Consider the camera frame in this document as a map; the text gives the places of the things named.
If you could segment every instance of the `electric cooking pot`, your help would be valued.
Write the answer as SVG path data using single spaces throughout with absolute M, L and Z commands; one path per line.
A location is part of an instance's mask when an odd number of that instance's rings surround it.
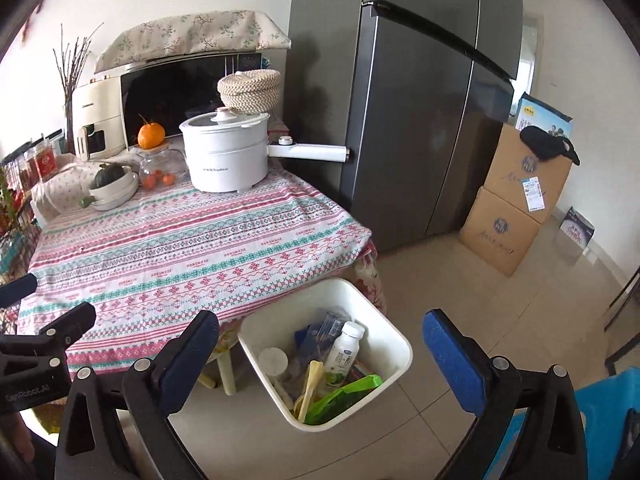
M 191 183 L 201 191 L 249 189 L 267 175 L 267 157 L 309 158 L 345 162 L 344 146 L 296 144 L 291 137 L 269 143 L 269 114 L 239 114 L 227 107 L 180 125 Z

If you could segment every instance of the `brown cardboard box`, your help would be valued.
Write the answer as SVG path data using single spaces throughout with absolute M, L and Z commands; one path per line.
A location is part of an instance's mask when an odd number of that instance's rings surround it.
M 484 187 L 460 231 L 460 241 L 488 264 L 511 276 L 527 254 L 540 224 Z
M 520 140 L 520 132 L 505 124 L 484 187 L 542 224 L 560 198 L 571 164 L 565 156 L 540 162 Z M 522 188 L 522 181 L 532 176 L 538 178 L 545 201 L 538 211 L 529 211 Z

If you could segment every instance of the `green pumpkin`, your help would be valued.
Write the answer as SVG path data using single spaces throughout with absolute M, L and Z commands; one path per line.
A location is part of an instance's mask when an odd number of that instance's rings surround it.
M 124 168 L 119 164 L 101 164 L 102 168 L 95 176 L 95 188 L 104 187 L 124 176 Z

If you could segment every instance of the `pot lid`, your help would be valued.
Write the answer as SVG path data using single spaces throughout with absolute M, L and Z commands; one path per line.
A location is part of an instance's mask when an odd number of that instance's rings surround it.
M 235 128 L 248 128 L 267 120 L 268 117 L 268 113 L 247 115 L 227 107 L 220 107 L 215 112 L 187 119 L 180 125 L 180 130 L 183 133 L 189 130 L 212 133 Z

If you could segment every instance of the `striped tablecloth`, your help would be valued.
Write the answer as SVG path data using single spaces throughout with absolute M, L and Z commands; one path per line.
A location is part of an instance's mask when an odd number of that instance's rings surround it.
M 69 369 L 123 370 L 156 355 L 203 308 L 224 330 L 366 258 L 369 237 L 281 168 L 244 193 L 202 193 L 190 182 L 140 189 L 117 209 L 61 216 L 45 229 L 30 265 L 38 290 L 22 301 L 18 333 L 89 301 L 97 321 L 67 351 Z

